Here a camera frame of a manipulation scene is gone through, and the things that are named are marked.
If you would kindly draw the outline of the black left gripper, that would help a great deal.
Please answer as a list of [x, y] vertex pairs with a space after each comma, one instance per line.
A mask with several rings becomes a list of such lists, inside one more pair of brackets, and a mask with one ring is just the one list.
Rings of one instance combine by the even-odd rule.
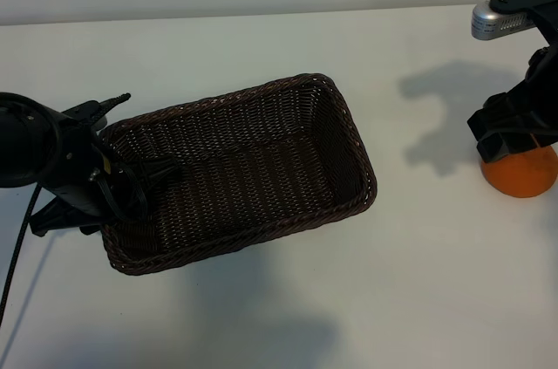
[[38, 181], [55, 198], [31, 217], [31, 232], [78, 228], [88, 236], [107, 224], [143, 221], [149, 193], [178, 170], [171, 155], [120, 161], [92, 132], [72, 131], [56, 166]]

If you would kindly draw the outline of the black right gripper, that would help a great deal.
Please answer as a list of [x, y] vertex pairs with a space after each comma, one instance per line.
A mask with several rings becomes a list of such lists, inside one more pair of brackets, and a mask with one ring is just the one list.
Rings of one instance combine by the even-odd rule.
[[489, 97], [468, 120], [485, 163], [509, 155], [517, 147], [511, 137], [528, 135], [539, 147], [558, 141], [557, 135], [557, 45], [536, 51], [528, 61], [525, 78], [508, 92]]

